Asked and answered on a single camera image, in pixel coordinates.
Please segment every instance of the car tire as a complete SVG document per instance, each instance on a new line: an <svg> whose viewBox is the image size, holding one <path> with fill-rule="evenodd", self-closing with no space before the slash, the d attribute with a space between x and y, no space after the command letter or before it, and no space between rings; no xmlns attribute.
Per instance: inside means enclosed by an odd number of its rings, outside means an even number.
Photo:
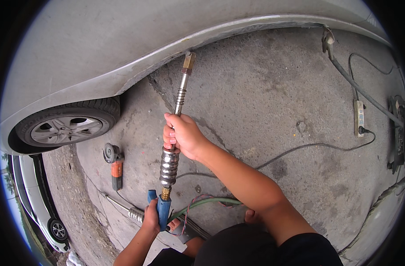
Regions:
<svg viewBox="0 0 405 266"><path fill-rule="evenodd" d="M120 99L115 96L44 109L19 122L15 131L28 145L59 147L103 135L119 119Z"/></svg>
<svg viewBox="0 0 405 266"><path fill-rule="evenodd" d="M64 224L59 220L53 220L49 226L49 232L57 241L65 241L68 237L68 231Z"/></svg>

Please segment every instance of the power strip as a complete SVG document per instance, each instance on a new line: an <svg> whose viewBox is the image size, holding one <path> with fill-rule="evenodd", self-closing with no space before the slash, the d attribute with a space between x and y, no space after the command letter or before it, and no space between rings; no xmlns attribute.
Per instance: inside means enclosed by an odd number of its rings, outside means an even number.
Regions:
<svg viewBox="0 0 405 266"><path fill-rule="evenodd" d="M364 104L362 101L353 102L354 112L355 112L355 136L363 137L364 134L359 134L358 129L360 126L364 126L365 117L364 117Z"/></svg>

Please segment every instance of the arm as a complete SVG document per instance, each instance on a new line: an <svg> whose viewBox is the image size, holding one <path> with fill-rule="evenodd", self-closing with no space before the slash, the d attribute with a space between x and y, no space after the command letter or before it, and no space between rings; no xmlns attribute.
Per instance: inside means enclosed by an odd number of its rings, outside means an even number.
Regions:
<svg viewBox="0 0 405 266"><path fill-rule="evenodd" d="M143 265L149 248L159 233L157 202L158 199L153 199L145 208L145 219L141 228L115 259L114 266Z"/></svg>
<svg viewBox="0 0 405 266"><path fill-rule="evenodd" d="M164 146L176 143L186 157L207 166L237 199L262 216L277 245L298 234L316 233L272 179L207 140L189 116L165 117L175 131L164 127Z"/></svg>

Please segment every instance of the person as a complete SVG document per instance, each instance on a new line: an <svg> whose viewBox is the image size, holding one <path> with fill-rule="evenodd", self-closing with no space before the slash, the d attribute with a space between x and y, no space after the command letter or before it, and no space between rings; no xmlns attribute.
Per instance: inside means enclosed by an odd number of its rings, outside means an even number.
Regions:
<svg viewBox="0 0 405 266"><path fill-rule="evenodd" d="M189 116L166 113L165 119L164 147L176 144L184 156L204 164L249 209L245 223L220 231L207 241L194 236L182 253L163 249L150 265L343 265L331 243L306 222L272 179L210 142ZM144 263L159 233L157 200L145 208L140 230L114 266ZM263 223L267 231L253 226L257 223ZM178 219L169 226L171 230L183 228Z"/></svg>

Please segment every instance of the green hose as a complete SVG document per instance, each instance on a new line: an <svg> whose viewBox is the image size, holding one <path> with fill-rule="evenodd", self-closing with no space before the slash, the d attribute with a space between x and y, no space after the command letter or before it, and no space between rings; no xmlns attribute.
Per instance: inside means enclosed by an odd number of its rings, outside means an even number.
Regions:
<svg viewBox="0 0 405 266"><path fill-rule="evenodd" d="M190 205L189 209L192 209L198 205L207 203L207 202L213 202L213 201L220 201L220 202L227 202L227 203L233 203L233 204L242 204L242 202L240 202L239 200L235 200L235 199L230 199L230 198L208 198L208 199L202 199L199 200L197 202L194 202ZM181 214L184 214L186 212L186 210L188 209L188 207L184 207L183 209L181 209L180 211L176 212L175 214L173 214L170 219L168 219L167 224L171 221L173 221L173 219L179 217Z"/></svg>

